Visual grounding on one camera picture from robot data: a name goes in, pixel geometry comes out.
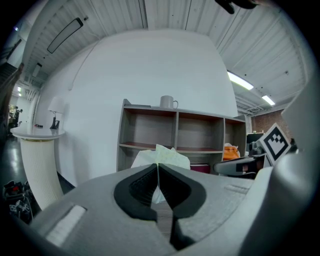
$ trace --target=corrugated metal ceiling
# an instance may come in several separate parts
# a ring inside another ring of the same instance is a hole
[[[145,1],[153,3],[146,13]],[[55,11],[41,31],[26,65],[32,73],[36,64],[51,74],[63,61],[100,38],[128,30],[147,29],[153,15],[155,29],[179,29],[207,35],[220,53],[226,68],[254,85],[248,91],[233,85],[238,109],[257,113],[289,102],[306,84],[315,60],[301,34],[276,8],[258,6],[246,10],[235,6],[228,14],[214,0],[67,0]],[[48,45],[72,20],[84,26],[50,54]]]

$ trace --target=orange object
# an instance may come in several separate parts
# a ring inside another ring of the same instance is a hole
[[[223,161],[232,160],[239,158],[238,149],[235,146],[225,146]]]

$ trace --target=dark floor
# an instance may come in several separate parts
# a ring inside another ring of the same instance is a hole
[[[27,176],[22,161],[20,141],[16,137],[10,137],[6,141],[2,155],[0,155],[0,185],[1,189],[4,184],[10,181],[25,183]],[[60,185],[64,194],[73,188],[59,176]],[[33,215],[41,210],[37,203],[32,205]]]

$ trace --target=white lampshade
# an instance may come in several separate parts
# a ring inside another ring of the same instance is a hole
[[[48,107],[49,111],[63,113],[65,108],[65,103],[62,98],[54,97]]]

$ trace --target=white mug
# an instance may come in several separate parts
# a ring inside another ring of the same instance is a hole
[[[173,109],[174,108],[174,102],[176,102],[176,109],[178,108],[178,101],[174,100],[172,96],[162,96],[160,99],[160,107],[165,109]]]

